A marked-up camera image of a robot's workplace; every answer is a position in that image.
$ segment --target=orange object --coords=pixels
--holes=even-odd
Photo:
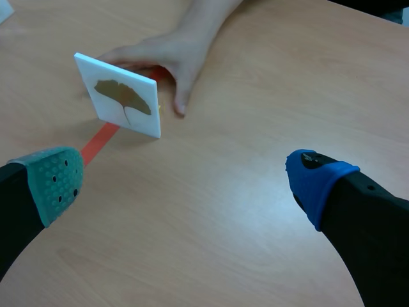
[[[154,71],[148,76],[150,79],[159,82],[163,79],[167,70],[163,67],[157,67]],[[94,137],[85,145],[81,150],[82,158],[84,159],[84,166],[87,166],[101,151],[101,149],[108,143],[108,141],[115,135],[115,133],[120,129],[120,126],[113,123],[106,123],[102,128],[94,135]]]

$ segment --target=green perforated pad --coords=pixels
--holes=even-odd
[[[84,163],[74,148],[42,150],[8,163],[25,165],[28,186],[45,227],[50,226],[78,197]]]

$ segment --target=leaf picture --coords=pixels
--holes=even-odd
[[[124,113],[125,107],[132,107],[146,115],[152,115],[151,109],[146,101],[143,100],[132,88],[123,83],[119,83],[115,80],[98,80],[94,89],[99,92],[99,94],[119,102],[124,109]]]

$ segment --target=red tape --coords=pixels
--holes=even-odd
[[[163,67],[157,67],[148,76],[150,79],[159,82],[165,75],[167,70]],[[82,158],[84,159],[84,166],[87,166],[101,151],[101,149],[108,143],[108,141],[115,135],[115,133],[120,129],[113,123],[106,123],[102,128],[94,135],[94,137],[85,145],[81,150]]]

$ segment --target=blue rubber cap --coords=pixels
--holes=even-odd
[[[286,167],[291,191],[300,200],[310,222],[320,232],[322,213],[335,183],[350,173],[360,171],[360,168],[340,161],[308,169],[302,163],[302,154],[311,152],[315,153],[313,150],[296,150],[287,157]]]

